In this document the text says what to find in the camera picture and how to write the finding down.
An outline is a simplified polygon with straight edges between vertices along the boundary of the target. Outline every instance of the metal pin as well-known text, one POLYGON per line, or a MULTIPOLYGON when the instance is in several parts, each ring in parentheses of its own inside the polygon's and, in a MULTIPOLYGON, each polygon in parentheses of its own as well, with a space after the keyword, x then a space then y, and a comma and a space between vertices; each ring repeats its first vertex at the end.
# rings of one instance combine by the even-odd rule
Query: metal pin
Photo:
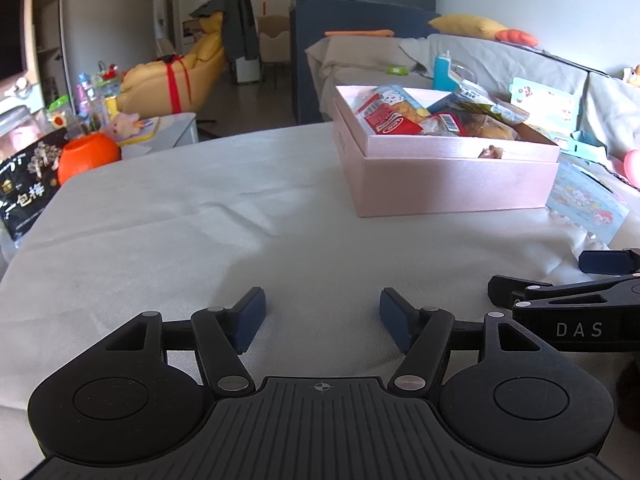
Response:
POLYGON ((426 381, 417 375, 401 375, 396 377, 394 384, 397 388, 407 392, 416 392, 427 385, 426 381))
POLYGON ((249 386, 248 379, 239 375, 229 375, 218 381, 218 387, 226 392, 240 392, 247 386, 249 386))

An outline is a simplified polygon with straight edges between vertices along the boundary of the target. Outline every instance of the yellow armchair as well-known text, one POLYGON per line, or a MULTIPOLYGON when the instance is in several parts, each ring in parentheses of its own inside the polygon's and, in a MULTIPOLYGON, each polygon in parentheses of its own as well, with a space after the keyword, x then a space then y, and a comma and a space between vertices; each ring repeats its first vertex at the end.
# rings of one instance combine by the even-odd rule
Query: yellow armchair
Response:
MULTIPOLYGON (((172 64, 183 112, 197 112, 205 103, 213 84, 224 70, 226 57, 222 45, 222 12, 200 18, 205 36, 190 53, 172 64)), ((169 90, 167 65, 154 61, 127 72, 117 98, 118 110, 140 114, 142 119, 174 113, 169 90)))

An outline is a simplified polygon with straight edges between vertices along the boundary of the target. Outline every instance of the orange pumpkin bucket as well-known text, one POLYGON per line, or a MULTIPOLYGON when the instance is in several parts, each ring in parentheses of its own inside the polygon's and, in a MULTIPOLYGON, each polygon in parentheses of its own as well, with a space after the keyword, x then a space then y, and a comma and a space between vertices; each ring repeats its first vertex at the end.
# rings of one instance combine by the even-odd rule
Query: orange pumpkin bucket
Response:
POLYGON ((69 142, 60 155, 58 180, 62 186, 72 176, 122 160, 120 148, 111 137, 95 133, 69 142))

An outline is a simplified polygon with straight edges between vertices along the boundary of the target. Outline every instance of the ribbed black surface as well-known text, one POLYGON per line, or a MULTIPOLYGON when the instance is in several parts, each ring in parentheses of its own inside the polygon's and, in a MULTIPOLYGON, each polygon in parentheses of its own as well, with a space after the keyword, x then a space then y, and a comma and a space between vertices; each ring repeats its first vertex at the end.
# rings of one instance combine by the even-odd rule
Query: ribbed black surface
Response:
POLYGON ((34 480, 614 480, 594 458, 503 465, 459 444, 422 400, 376 379, 271 378, 220 402, 181 448, 145 464, 97 468, 54 458, 34 480))

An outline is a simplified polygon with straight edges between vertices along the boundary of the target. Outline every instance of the pink box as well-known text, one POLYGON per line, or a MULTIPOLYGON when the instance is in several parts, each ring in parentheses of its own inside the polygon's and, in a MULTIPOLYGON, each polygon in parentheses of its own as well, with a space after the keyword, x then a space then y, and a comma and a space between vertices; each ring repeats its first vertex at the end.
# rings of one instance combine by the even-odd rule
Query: pink box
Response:
MULTIPOLYGON (((376 136, 351 105, 373 87, 334 91, 334 139, 356 211, 362 217, 544 207, 560 148, 521 124, 522 140, 376 136), (504 158, 478 158, 489 144, 504 158)), ((423 106, 442 92, 408 89, 423 106)))

